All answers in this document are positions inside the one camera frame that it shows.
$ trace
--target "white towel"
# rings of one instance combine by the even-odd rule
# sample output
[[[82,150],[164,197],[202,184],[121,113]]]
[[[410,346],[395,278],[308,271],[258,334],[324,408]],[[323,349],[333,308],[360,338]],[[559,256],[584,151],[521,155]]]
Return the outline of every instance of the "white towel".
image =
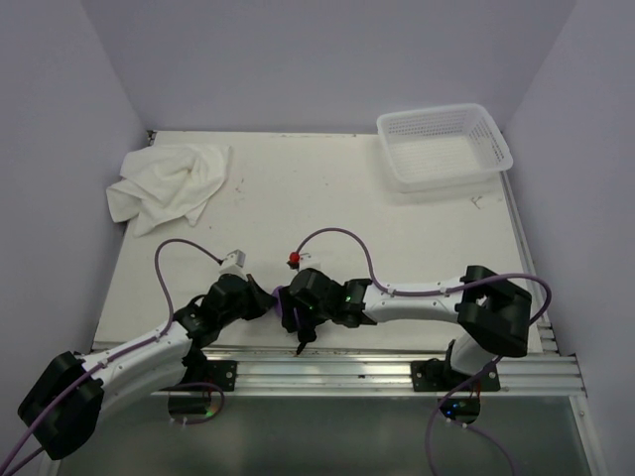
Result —
[[[106,189],[115,222],[139,216],[134,236],[185,216],[195,226],[227,176],[229,147],[205,144],[153,146],[126,155],[123,180]]]

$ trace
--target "glass panel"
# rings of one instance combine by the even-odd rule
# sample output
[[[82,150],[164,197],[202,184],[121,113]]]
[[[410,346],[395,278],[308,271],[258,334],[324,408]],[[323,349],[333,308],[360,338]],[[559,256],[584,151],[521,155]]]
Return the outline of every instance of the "glass panel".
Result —
[[[213,421],[168,424],[164,397],[111,420],[62,465],[62,475],[428,475],[422,398],[228,398]],[[521,474],[589,475],[567,398],[483,399],[477,424],[501,441]],[[435,462],[444,476],[506,475],[502,453],[439,418]]]

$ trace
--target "red object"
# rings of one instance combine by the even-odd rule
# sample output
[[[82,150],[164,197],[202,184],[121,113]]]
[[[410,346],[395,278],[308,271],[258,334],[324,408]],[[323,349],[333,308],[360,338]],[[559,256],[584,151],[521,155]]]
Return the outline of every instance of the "red object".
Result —
[[[289,255],[289,263],[292,265],[297,265],[300,263],[300,253],[298,253],[297,251],[292,252]]]

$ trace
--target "white wall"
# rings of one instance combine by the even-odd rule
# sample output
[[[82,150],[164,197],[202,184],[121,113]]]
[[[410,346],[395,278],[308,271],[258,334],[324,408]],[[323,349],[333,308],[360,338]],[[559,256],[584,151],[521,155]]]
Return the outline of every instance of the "white wall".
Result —
[[[632,0],[579,0],[505,130],[551,319],[615,475],[635,474],[633,19]]]
[[[78,1],[1,2],[0,64],[2,460],[51,358],[88,349],[121,241],[104,188],[145,133]]]
[[[455,102],[511,117],[574,0],[83,0],[148,127],[375,132]]]

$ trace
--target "metal extrusion frame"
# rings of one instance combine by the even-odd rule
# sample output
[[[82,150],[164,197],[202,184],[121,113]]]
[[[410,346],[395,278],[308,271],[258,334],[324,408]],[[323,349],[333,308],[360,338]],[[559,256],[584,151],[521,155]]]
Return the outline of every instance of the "metal extrusion frame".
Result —
[[[442,397],[415,393],[410,363],[442,353],[371,353],[341,350],[205,349],[209,360],[238,362],[235,395],[276,397]],[[488,398],[584,396],[574,357],[530,355],[498,364],[501,391]]]

